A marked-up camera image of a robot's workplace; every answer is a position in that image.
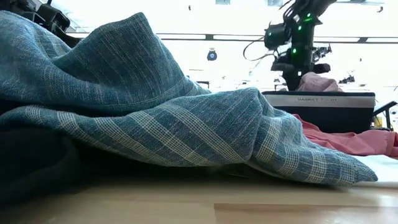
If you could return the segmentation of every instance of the table surface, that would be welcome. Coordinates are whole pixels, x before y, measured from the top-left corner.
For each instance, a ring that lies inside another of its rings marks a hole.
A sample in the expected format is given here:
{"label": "table surface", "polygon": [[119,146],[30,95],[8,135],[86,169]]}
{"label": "table surface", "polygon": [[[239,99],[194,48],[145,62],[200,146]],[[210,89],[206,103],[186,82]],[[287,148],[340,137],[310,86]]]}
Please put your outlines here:
{"label": "table surface", "polygon": [[10,205],[0,223],[397,223],[398,190],[279,180],[102,179]]}

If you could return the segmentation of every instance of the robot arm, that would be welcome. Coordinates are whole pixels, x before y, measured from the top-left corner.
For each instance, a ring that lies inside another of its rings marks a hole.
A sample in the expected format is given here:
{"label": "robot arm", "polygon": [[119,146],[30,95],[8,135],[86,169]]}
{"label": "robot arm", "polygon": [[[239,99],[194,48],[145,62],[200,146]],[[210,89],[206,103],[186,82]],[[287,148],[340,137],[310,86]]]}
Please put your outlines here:
{"label": "robot arm", "polygon": [[276,57],[271,70],[282,71],[289,90],[295,90],[301,76],[307,72],[323,71],[313,61],[313,36],[315,26],[330,4],[336,0],[296,0],[284,12],[284,22],[270,25],[264,36],[265,46],[277,50],[281,45],[291,43],[283,55]]}

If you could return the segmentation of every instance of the blue plaid fabric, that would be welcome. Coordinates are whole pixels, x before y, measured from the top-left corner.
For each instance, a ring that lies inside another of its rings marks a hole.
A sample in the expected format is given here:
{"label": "blue plaid fabric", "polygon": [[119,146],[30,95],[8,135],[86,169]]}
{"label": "blue plaid fabric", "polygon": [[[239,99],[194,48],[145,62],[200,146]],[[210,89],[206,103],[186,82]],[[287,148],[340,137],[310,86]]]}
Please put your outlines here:
{"label": "blue plaid fabric", "polygon": [[0,98],[24,104],[0,115],[0,129],[59,130],[162,166],[247,164],[328,185],[377,180],[355,158],[311,143],[300,121],[259,90],[198,86],[142,13],[97,28],[73,49],[10,12],[0,21]]}

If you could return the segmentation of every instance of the wire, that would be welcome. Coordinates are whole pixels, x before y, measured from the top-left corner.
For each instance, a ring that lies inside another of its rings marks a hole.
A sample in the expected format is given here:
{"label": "wire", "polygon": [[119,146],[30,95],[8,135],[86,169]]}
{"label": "wire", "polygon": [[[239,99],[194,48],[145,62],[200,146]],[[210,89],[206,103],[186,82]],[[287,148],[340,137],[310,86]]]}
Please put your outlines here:
{"label": "wire", "polygon": [[287,50],[285,50],[284,52],[279,53],[278,49],[276,49],[275,52],[278,54],[278,57],[280,57],[281,55],[286,54]]}
{"label": "wire", "polygon": [[278,10],[281,10],[283,7],[291,3],[293,0],[288,0],[285,4],[283,4]]}
{"label": "wire", "polygon": [[266,56],[273,55],[273,54],[265,54],[265,55],[263,55],[263,56],[261,56],[261,57],[259,57],[259,58],[256,58],[256,59],[248,59],[248,58],[246,57],[246,50],[249,48],[249,46],[252,45],[252,44],[255,43],[255,42],[258,42],[259,40],[262,40],[263,38],[264,38],[264,37],[260,37],[259,39],[254,40],[254,41],[252,41],[250,44],[247,44],[247,46],[245,46],[245,48],[243,49],[243,57],[244,57],[244,59],[249,60],[249,61],[251,61],[251,62],[255,62],[255,61],[258,61],[258,60],[261,60],[261,59],[265,58]]}
{"label": "wire", "polygon": [[304,4],[300,4],[301,1],[295,1],[291,6],[287,8],[287,10],[284,12],[284,21],[289,21],[293,17],[295,17],[299,12],[301,12],[305,7],[308,6],[310,3],[309,0],[305,0]]}

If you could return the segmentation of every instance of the pink cloth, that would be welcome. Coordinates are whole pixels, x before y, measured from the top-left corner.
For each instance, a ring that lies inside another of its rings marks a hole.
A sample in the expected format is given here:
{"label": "pink cloth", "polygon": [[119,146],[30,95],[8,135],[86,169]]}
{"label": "pink cloth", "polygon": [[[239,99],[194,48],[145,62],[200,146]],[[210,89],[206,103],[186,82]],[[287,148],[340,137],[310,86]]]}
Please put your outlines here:
{"label": "pink cloth", "polygon": [[398,134],[392,131],[369,130],[355,133],[323,133],[314,124],[303,121],[303,132],[311,142],[356,156],[386,155],[398,157]]}
{"label": "pink cloth", "polygon": [[343,91],[336,80],[321,77],[313,72],[306,73],[300,81],[296,91]]}

